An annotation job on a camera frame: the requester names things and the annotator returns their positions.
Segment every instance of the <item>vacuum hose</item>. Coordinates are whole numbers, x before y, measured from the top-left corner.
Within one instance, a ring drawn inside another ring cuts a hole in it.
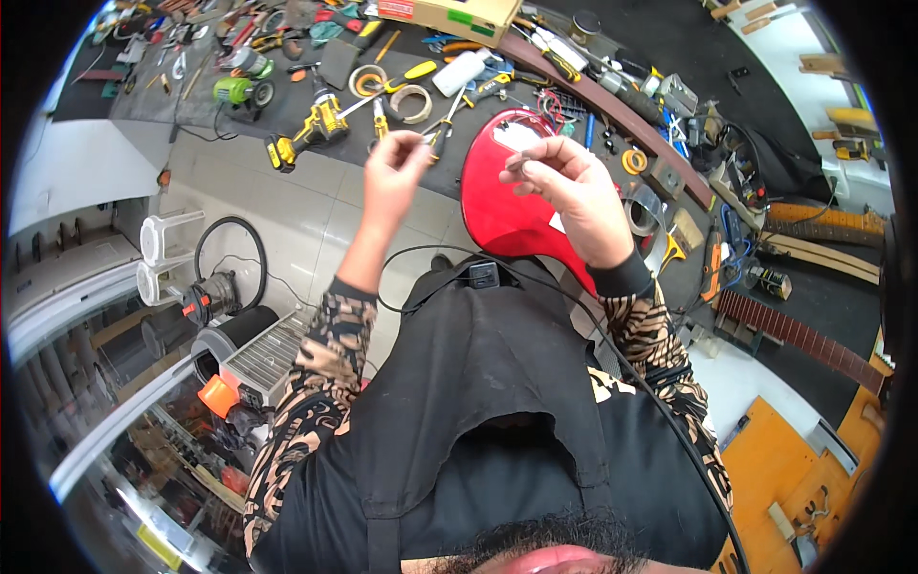
[[[264,289],[268,285],[268,257],[264,253],[264,243],[262,243],[262,238],[258,234],[258,231],[252,226],[251,223],[246,221],[243,218],[236,217],[235,215],[229,215],[225,218],[220,218],[210,224],[204,233],[201,235],[201,239],[197,240],[197,247],[195,248],[195,279],[201,281],[204,277],[201,276],[201,248],[204,247],[204,242],[207,240],[207,236],[210,235],[213,230],[223,225],[224,223],[235,223],[236,225],[241,226],[243,229],[249,232],[252,236],[252,240],[255,242],[255,249],[258,250],[258,262],[259,267],[261,268],[261,274],[258,279],[258,292],[255,293],[255,297],[252,301],[243,307],[242,309],[229,313],[231,317],[235,317],[240,313],[252,309],[256,305],[262,302],[262,297],[264,297]]]

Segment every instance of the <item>green motor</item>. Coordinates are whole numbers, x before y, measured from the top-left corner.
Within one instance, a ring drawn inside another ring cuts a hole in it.
[[[254,84],[249,78],[220,78],[214,84],[214,100],[233,107],[243,104],[261,109],[274,98],[274,82],[262,80]]]

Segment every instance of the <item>beard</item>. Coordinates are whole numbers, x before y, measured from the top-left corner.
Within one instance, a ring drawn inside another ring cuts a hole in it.
[[[614,557],[608,566],[592,574],[636,574],[646,564],[634,548],[634,537],[611,511],[548,514],[535,520],[506,523],[479,533],[468,546],[442,556],[431,574],[469,574],[491,558],[507,560],[548,546],[583,546]]]

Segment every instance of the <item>patterned sleeve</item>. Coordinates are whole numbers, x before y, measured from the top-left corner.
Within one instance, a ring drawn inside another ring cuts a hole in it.
[[[636,251],[615,269],[591,269],[590,273],[609,320],[612,340],[672,410],[698,449],[708,479],[721,493],[727,509],[732,509],[733,488],[708,414],[708,393],[695,381],[689,354],[675,333],[659,284]]]
[[[294,466],[346,422],[360,393],[375,317],[376,295],[337,277],[323,295],[252,468],[242,513],[246,556],[277,520]]]

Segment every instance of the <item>black apron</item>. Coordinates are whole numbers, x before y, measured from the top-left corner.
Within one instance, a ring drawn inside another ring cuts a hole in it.
[[[564,296],[503,270],[500,287],[472,289],[464,275],[475,263],[471,257],[418,280],[404,308],[420,308],[403,316],[389,359],[353,404],[360,422],[350,430],[354,474],[371,574],[401,571],[399,518],[431,492],[456,440],[502,415],[548,415],[573,460],[584,509],[611,506],[588,342],[571,327]],[[508,263],[557,285],[534,258]],[[412,368],[386,368],[405,364]]]

